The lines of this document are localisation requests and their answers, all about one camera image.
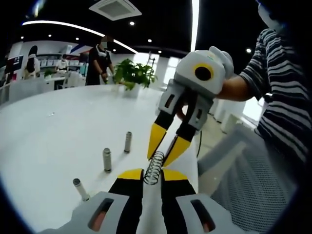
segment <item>black ceiling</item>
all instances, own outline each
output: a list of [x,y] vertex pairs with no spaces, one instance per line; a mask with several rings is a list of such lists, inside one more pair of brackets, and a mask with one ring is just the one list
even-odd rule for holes
[[[94,45],[99,39],[97,35],[67,26],[36,24],[17,27],[19,20],[55,20],[110,35],[139,52],[157,53],[162,50],[162,56],[182,57],[190,51],[192,0],[130,0],[142,15],[117,21],[110,21],[90,11],[88,8],[96,2],[46,0],[35,19],[28,14],[34,3],[18,3],[24,8],[24,12],[20,10],[16,13],[20,16],[13,22],[13,40],[20,40],[24,36],[24,41],[52,39],[76,42],[75,38],[79,37],[79,43]],[[135,26],[130,26],[130,21],[134,21]],[[256,38],[263,28],[255,0],[200,0],[196,49],[208,49],[214,45],[229,52],[234,60],[235,72],[238,73],[251,57],[251,54],[246,53],[246,48],[254,48]],[[130,53],[116,44],[114,48],[117,53]]]

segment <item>white counter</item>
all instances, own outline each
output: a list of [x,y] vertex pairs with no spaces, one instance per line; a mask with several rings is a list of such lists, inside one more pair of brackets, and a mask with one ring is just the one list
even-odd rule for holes
[[[90,195],[108,191],[116,177],[147,168],[146,158],[160,91],[141,90],[123,98],[110,85],[71,88],[36,95],[0,111],[0,175],[8,197],[25,222],[38,232],[68,222],[80,196],[79,178]],[[175,118],[163,143],[166,152],[180,125]],[[133,133],[124,155],[126,132]],[[102,151],[110,148],[113,170],[103,172]],[[184,173],[198,190],[197,146],[170,168]]]

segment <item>ceiling light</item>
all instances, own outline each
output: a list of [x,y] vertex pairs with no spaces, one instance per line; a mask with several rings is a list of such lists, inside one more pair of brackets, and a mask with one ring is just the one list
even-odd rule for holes
[[[34,21],[28,21],[28,22],[25,22],[23,23],[22,25],[29,25],[29,24],[36,24],[36,23],[49,23],[49,24],[58,24],[58,25],[63,25],[63,26],[68,26],[68,27],[72,27],[72,28],[77,28],[77,29],[81,29],[81,30],[84,30],[84,31],[87,31],[89,33],[93,33],[93,34],[96,34],[100,37],[104,37],[105,35],[102,34],[102,33],[99,33],[97,31],[94,31],[92,29],[89,29],[89,28],[85,28],[85,27],[81,27],[81,26],[78,26],[78,25],[75,25],[75,24],[71,24],[71,23],[64,23],[64,22],[58,22],[58,21],[49,21],[49,20],[34,20]],[[114,42],[118,45],[121,45],[122,47],[126,48],[127,50],[130,50],[131,52],[135,53],[135,54],[138,54],[138,51],[132,49],[131,47],[125,45],[124,43],[118,41],[118,40],[115,40],[114,39]]]
[[199,18],[199,0],[192,0],[192,42],[191,51],[195,50]]

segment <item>metal spring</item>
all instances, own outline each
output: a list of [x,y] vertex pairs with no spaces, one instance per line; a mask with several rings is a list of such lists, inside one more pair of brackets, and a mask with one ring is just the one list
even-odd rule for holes
[[155,185],[158,183],[164,159],[165,155],[163,152],[156,151],[154,153],[143,178],[146,184]]

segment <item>floor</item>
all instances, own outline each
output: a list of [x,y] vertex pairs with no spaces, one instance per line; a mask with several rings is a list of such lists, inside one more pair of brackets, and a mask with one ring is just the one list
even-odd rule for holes
[[[198,155],[198,160],[203,158],[215,145],[217,145],[226,134],[220,129],[218,123],[211,115],[208,115],[206,124],[202,129],[202,141]],[[200,141],[200,134],[196,136],[197,142]],[[216,189],[223,174],[233,163],[235,157],[228,157],[221,160],[217,165],[202,174],[198,179],[198,192],[211,195]]]
[[[198,159],[201,159],[206,155],[215,145],[217,145],[226,134],[220,129],[220,123],[218,123],[212,115],[208,115],[207,122],[202,128],[201,147],[198,155]],[[200,134],[196,135],[197,142],[200,142]]]

